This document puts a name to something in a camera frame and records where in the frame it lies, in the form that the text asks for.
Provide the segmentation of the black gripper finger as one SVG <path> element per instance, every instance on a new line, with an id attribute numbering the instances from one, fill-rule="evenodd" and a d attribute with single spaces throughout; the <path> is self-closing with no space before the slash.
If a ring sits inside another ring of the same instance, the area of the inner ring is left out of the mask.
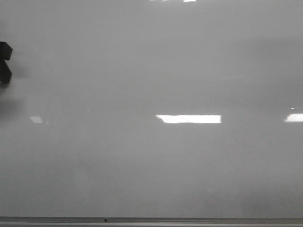
<path id="1" fill-rule="evenodd" d="M 9 69 L 6 61 L 9 61 L 13 49 L 6 42 L 0 43 L 0 81 L 8 84 L 11 81 L 12 72 Z"/>

